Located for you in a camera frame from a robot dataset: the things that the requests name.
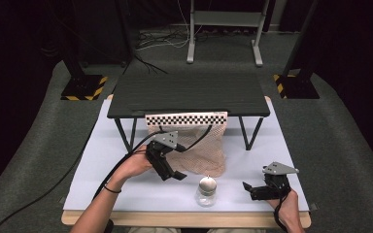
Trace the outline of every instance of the beige mesh bag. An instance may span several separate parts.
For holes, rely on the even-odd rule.
[[[227,112],[146,115],[150,133],[178,131],[178,144],[189,148],[185,152],[171,151],[166,160],[174,171],[190,171],[204,176],[219,177],[225,170],[222,136]]]

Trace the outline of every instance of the person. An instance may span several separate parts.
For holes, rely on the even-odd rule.
[[[124,183],[128,179],[152,168],[151,163],[146,157],[146,148],[147,146],[145,145],[139,147],[132,156],[117,168],[104,188],[79,217],[72,227],[71,233],[104,232]],[[279,200],[268,200],[267,202],[274,209],[279,205]],[[282,204],[279,211],[279,218],[289,233],[304,232],[299,218],[298,195],[294,190],[288,194],[288,197]]]

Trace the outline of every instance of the small black table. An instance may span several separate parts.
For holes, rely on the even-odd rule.
[[[270,115],[256,77],[243,74],[124,75],[119,77],[107,114],[117,124],[128,151],[133,148],[138,118],[151,114],[228,112],[239,117],[246,150],[253,146],[263,118]],[[248,142],[242,117],[259,117]],[[130,142],[120,120],[133,118]]]

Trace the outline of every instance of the black and white checkered pattern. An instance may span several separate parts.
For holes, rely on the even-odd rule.
[[[214,125],[225,124],[226,114],[193,114],[193,115],[148,115],[147,125]]]

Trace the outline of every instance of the jar lid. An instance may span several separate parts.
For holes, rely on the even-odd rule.
[[[210,178],[210,176],[201,179],[199,182],[199,191],[204,196],[211,196],[215,193],[217,189],[217,182]]]

